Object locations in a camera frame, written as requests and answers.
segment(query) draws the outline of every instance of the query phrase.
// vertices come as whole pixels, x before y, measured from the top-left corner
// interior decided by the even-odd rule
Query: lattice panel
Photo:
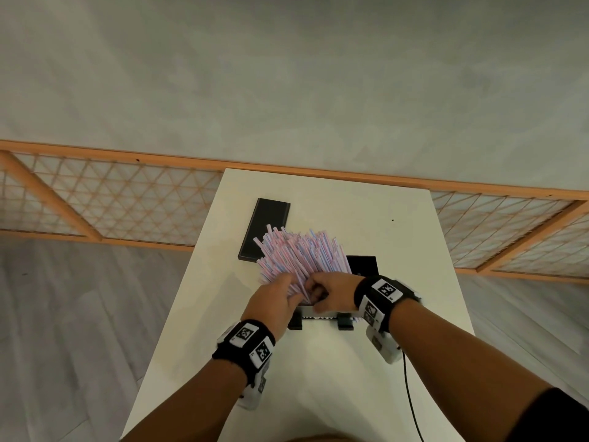
[[[498,270],[589,277],[589,214],[532,245]]]
[[[454,267],[476,268],[567,207],[562,200],[431,192]]]
[[[195,245],[221,172],[16,156],[109,238]]]
[[[0,169],[0,229],[39,233],[79,233]]]

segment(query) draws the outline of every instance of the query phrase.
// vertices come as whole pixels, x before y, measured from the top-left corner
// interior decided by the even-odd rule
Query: cable
[[[407,362],[405,361],[405,352],[401,352],[403,353],[403,374],[405,374],[405,387],[407,388],[407,398],[409,399],[409,406],[411,407],[411,415],[413,415],[413,422],[415,422],[417,434],[419,434],[419,438],[421,439],[421,442],[423,442],[423,437],[421,436],[421,431],[419,431],[419,425],[417,424],[417,419],[415,418],[413,403],[411,403],[411,394],[409,394],[409,382],[407,381]]]

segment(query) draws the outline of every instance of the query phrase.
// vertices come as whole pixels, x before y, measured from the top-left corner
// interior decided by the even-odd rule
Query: hand
[[[354,292],[364,276],[340,272],[313,273],[305,282],[305,288],[310,293],[311,304],[315,313],[323,312],[355,312]]]
[[[294,281],[292,274],[281,273],[274,282],[262,285],[250,298],[241,319],[261,321],[278,341],[286,332],[297,305],[305,298],[301,293],[287,296],[289,286]]]

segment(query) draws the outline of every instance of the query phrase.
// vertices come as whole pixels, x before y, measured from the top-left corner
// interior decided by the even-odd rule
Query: forearm
[[[550,387],[415,301],[393,309],[389,330],[467,442],[504,441],[522,412]]]
[[[122,442],[216,441],[246,383],[246,374],[239,366],[212,359]]]

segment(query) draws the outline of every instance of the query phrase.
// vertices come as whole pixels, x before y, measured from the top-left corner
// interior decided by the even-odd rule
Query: concrete wall
[[[0,0],[0,138],[589,188],[589,0]]]

